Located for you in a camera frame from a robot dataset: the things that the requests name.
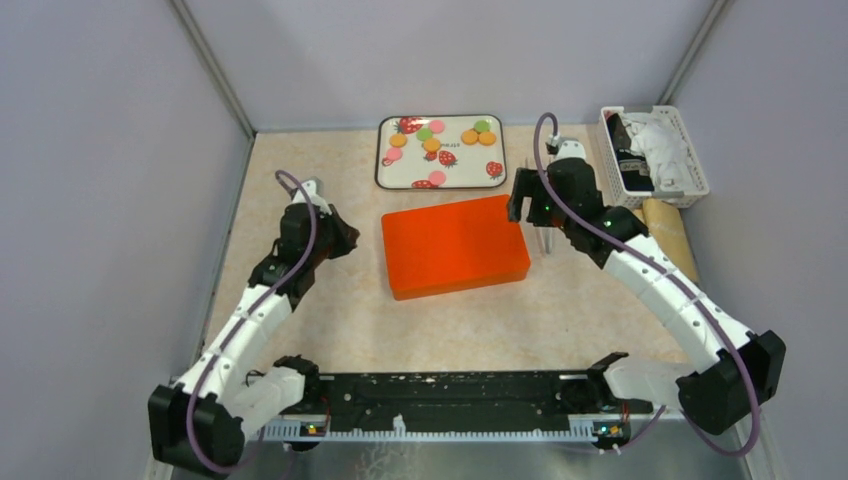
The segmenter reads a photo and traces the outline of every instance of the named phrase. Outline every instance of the red-orange box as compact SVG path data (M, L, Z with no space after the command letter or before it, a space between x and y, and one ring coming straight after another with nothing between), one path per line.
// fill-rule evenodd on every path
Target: red-orange box
M396 300L524 280L530 255L509 195L383 215L389 286Z

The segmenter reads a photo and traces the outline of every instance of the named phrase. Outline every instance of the white basket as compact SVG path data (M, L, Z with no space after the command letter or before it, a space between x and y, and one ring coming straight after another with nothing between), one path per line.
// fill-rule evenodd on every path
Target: white basket
M628 111L647 111L647 109L625 109L624 107L604 107L601 109L601 117L598 121L598 128L595 129L595 134L598 137L598 147L601 149L601 155L604 158L604 168L607 171L609 179L610 196L614 205L623 205L628 208L639 208L646 198L658 198L666 203L670 203L677 208L691 207L701 197L705 197L710 193L710 187L707 185L707 179L701 170L701 162L698 161L698 155L695 154L695 147L692 146L692 141L689 140L689 134L686 133L686 127L683 126L683 119L680 118L680 112L674 107L657 106L653 107L651 113L663 115L671 120L671 123L680 132L681 138L686 142L689 161L687 165L689 172L692 174L692 180L695 182L695 190L683 192L634 192L624 188L624 180L621 177L621 171L618 168L618 161L615 158L615 151L612 147L612 139L607 130L606 118L614 113L625 113Z

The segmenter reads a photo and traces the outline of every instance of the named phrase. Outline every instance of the gray wall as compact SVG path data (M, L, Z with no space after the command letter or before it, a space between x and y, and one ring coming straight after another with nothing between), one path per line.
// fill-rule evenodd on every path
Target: gray wall
M0 478L139 478L247 140L165 1L6 0L0 65Z
M596 122L659 98L710 0L188 2L259 130L399 113Z
M712 194L707 291L787 343L768 405L797 478L843 478L848 430L848 3L736 2L678 100Z

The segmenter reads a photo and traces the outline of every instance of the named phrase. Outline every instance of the strawberry print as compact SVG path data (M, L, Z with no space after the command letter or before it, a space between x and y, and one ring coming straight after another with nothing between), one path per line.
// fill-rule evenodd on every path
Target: strawberry print
M436 188L430 180L417 180L412 182L412 188Z
M503 165L498 162L489 162L486 164L486 173L492 177L492 180L497 180L503 175Z
M441 152L439 152L439 163L441 163L447 168L450 168L456 165L456 155L446 150L442 150Z
M421 130L424 123L426 122L421 117L401 117L395 128L398 133L405 133L409 135L410 133L415 133L418 130Z

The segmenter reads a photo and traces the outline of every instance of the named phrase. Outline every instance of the wooden tabletop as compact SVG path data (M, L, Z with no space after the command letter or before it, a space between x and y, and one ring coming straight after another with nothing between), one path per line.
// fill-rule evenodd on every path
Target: wooden tabletop
M586 146L603 191L593 128L562 126L560 132ZM532 127L504 128L510 177L496 189L387 191L374 182L376 130L258 135L208 340L226 323L252 268L279 235L289 200L274 171L284 169L323 180L324 197L361 236L350 255L318 268L315 285L266 345L258 368L295 354L323 372L585 368L612 351L684 360L673 338L617 280L559 233L553 255L543 256L527 224L522 229L533 263L524 281L403 302L392 298L381 216L510 193L515 168L532 158L532 138Z

